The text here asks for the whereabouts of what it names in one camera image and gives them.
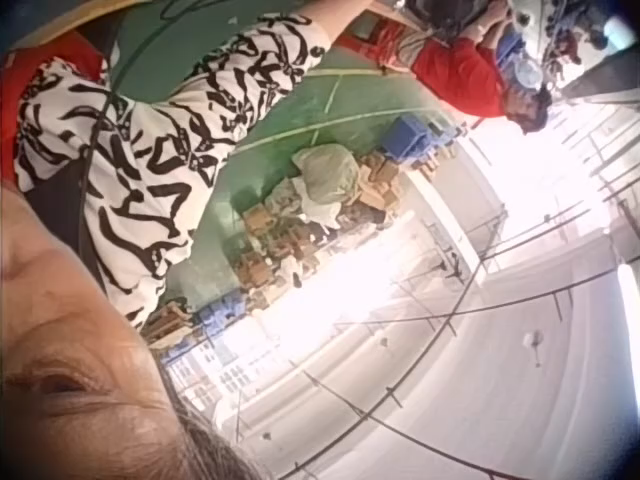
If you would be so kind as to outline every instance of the red shirt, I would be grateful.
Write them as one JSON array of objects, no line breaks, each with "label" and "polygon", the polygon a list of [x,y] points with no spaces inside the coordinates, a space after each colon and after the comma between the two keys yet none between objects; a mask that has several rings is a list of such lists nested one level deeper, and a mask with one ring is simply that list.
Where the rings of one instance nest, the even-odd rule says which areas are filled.
[{"label": "red shirt", "polygon": [[462,113],[504,116],[505,83],[495,53],[460,38],[451,47],[428,40],[412,67],[418,80]]}]

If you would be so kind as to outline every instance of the metal rod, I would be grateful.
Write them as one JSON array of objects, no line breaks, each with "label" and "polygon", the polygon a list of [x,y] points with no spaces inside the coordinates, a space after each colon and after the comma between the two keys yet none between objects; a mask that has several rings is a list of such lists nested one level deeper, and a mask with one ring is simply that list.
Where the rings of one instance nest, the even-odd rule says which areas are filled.
[{"label": "metal rod", "polygon": [[553,294],[553,301],[556,305],[556,312],[558,312],[558,319],[560,319],[560,323],[562,323],[562,310],[560,309],[560,302],[558,302],[558,294],[554,293]]}]

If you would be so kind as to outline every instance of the hand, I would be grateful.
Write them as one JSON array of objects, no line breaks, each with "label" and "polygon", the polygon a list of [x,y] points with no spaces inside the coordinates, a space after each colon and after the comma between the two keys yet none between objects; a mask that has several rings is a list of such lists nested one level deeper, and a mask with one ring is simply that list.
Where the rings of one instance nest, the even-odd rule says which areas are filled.
[{"label": "hand", "polygon": [[493,0],[489,4],[487,15],[495,22],[505,20],[511,15],[511,6],[507,0]]}]

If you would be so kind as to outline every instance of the white line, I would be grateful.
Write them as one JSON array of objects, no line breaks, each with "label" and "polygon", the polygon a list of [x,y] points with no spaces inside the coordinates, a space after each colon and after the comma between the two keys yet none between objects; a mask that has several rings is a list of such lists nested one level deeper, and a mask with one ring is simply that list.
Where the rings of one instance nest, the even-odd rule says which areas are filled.
[{"label": "white line", "polygon": [[311,146],[315,147],[316,143],[318,142],[318,135],[320,134],[320,130],[316,130],[316,132],[313,134],[313,138],[311,139]]},{"label": "white line", "polygon": [[333,85],[333,90],[331,90],[331,94],[329,95],[329,100],[327,100],[327,104],[324,107],[325,115],[329,113],[329,110],[331,110],[331,106],[333,105],[333,100],[336,98],[336,93],[338,93],[338,87],[340,86],[341,81],[342,81],[342,75],[336,79],[336,83]]},{"label": "white line", "polygon": [[314,123],[306,127],[295,128],[293,130],[289,130],[288,132],[278,133],[277,135],[272,135],[270,137],[263,138],[262,140],[257,140],[253,143],[248,143],[247,145],[243,145],[242,147],[237,148],[236,151],[234,152],[234,155],[246,152],[247,150],[251,150],[256,147],[261,147],[262,145],[267,145],[269,143],[282,140],[284,138],[293,137],[293,136],[300,135],[307,132],[312,132],[314,130],[330,127],[333,125],[340,125],[342,123],[355,122],[357,120],[363,120],[365,118],[384,117],[386,115],[400,115],[403,113],[412,113],[412,112],[426,112],[429,110],[432,110],[432,109],[427,107],[399,108],[396,110],[383,110],[381,112],[362,113],[360,115],[352,115],[350,117],[339,118],[337,120],[330,120],[328,122]]},{"label": "white line", "polygon": [[409,73],[403,72],[383,72],[371,68],[318,68],[307,73],[307,77],[333,77],[333,76],[363,75],[369,77],[411,77]]}]

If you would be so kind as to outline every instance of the person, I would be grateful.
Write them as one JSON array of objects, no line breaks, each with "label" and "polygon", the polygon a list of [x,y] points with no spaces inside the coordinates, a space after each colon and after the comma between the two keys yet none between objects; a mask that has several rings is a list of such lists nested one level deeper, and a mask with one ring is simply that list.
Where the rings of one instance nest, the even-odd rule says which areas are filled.
[{"label": "person", "polygon": [[[3,478],[260,478],[185,407],[134,327],[171,265],[189,256],[234,147],[369,4],[317,0],[266,16],[157,104],[113,93],[99,56],[73,35],[11,59],[2,78]],[[77,203],[95,270],[52,233],[51,219],[70,221],[72,207],[58,203],[43,222],[29,196],[81,197],[77,165],[88,169]],[[68,191],[50,187],[60,176],[73,180]]]},{"label": "person", "polygon": [[423,34],[404,36],[397,45],[396,65],[408,67],[437,97],[468,115],[506,117],[523,133],[542,130],[548,120],[551,95],[507,85],[497,66],[495,51],[511,24],[506,0],[494,0],[450,47]]}]

